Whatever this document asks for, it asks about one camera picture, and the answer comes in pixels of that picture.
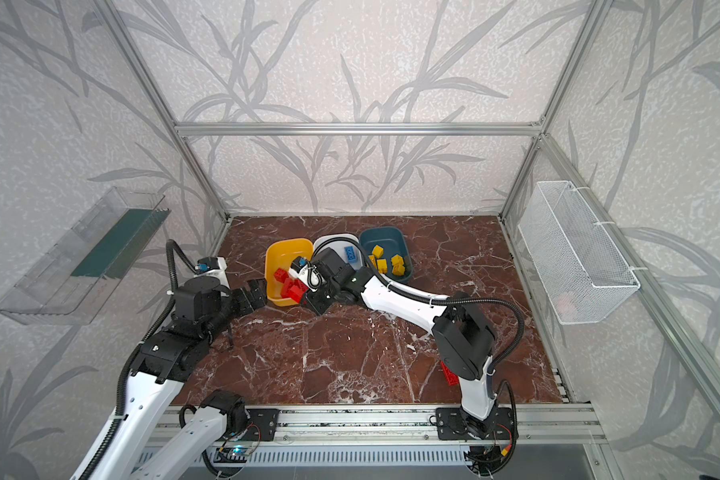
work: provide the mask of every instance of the wallpaper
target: wallpaper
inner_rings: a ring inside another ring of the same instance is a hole
[[[552,133],[720,365],[720,2],[609,12]]]
[[[222,227],[91,10],[0,1],[0,297],[112,186],[161,192],[171,214],[91,324],[0,315],[0,480],[71,475],[166,301],[166,238],[197,258]]]
[[[496,214],[529,142],[526,137],[207,137],[195,139],[192,148],[229,211],[243,215]],[[396,161],[385,160],[389,149],[401,152]]]
[[[117,0],[179,121],[538,120],[589,0]]]
[[[535,183],[543,180],[561,178],[539,154],[506,226],[567,389],[576,402],[595,406],[624,478],[720,478],[720,423],[637,296],[602,322],[557,321],[518,229]]]

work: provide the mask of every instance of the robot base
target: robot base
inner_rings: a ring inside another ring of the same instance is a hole
[[[509,432],[502,425],[512,430],[512,409],[494,404],[490,415],[483,421],[472,418],[466,422],[461,408],[436,408],[435,422],[438,427],[438,438],[441,440],[474,440],[481,439],[509,440]]]

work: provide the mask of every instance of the aluminum frame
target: aluminum frame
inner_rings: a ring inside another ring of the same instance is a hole
[[[487,445],[493,440],[438,440],[430,423],[440,404],[267,405],[279,408],[271,445]],[[166,409],[147,447],[165,445],[179,430],[178,406]],[[518,431],[522,443],[607,444],[595,410],[589,404],[519,404]]]
[[[544,152],[562,178],[569,180],[576,187],[588,187],[584,178],[570,163],[566,153],[552,136],[543,135],[539,145],[541,151]],[[579,192],[592,207],[595,215],[600,218],[600,221],[613,222],[613,219],[592,193],[592,190],[585,188],[579,190]],[[605,224],[604,226],[628,264],[636,267],[647,267],[618,226],[615,224]],[[683,368],[693,378],[700,393],[709,403],[711,410],[720,419],[720,367],[701,343],[699,337],[689,327],[688,322],[680,314],[653,274],[648,270],[636,270],[634,274],[641,284],[638,295],[644,307],[672,347],[672,350],[677,354]]]
[[[117,9],[112,3],[112,0],[92,0],[92,2],[102,25],[112,37],[115,46],[122,53],[126,63],[128,63],[128,67],[134,73],[136,80],[139,82],[139,85],[141,85],[150,103],[152,103],[163,127],[173,140],[174,146],[186,162],[187,167],[190,168],[190,172],[194,178],[197,179],[200,188],[206,194],[218,215],[226,220],[228,213],[224,204],[216,194],[216,189],[213,188],[210,179],[192,152],[192,149],[190,149],[186,140],[176,132],[174,128],[176,120],[168,108],[168,103],[158,90],[157,82],[155,82],[152,73],[150,73],[150,70],[142,59],[134,39],[130,36],[130,33],[128,33],[128,27],[125,26],[120,14],[117,13]]]
[[[560,110],[563,100],[565,100],[565,96],[568,90],[570,90],[570,86],[576,79],[576,75],[579,70],[581,70],[581,64],[584,62],[584,58],[590,48],[592,48],[595,37],[600,31],[600,27],[603,25],[605,16],[607,15],[613,2],[614,0],[592,1],[590,9],[586,13],[584,21],[581,24],[581,28],[579,29],[579,33],[576,36],[574,47],[570,50],[568,60],[563,67],[563,71],[560,72],[560,77],[557,79],[557,84],[552,91],[547,107],[541,115],[539,134],[548,133],[553,120],[557,117],[557,112]],[[534,161],[536,160],[536,153],[540,148],[538,145],[538,139],[539,136],[534,136],[532,138],[528,152],[526,152],[525,159],[523,159],[523,163],[518,170],[518,174],[512,182],[512,187],[509,190],[509,195],[507,195],[507,200],[504,202],[504,207],[501,209],[500,216],[502,218],[507,216],[509,213],[512,203],[515,202],[520,192],[520,187],[525,182],[528,172],[530,172],[530,169],[533,167]]]
[[[528,123],[178,123],[182,137],[293,136],[293,135],[538,135],[538,122]]]

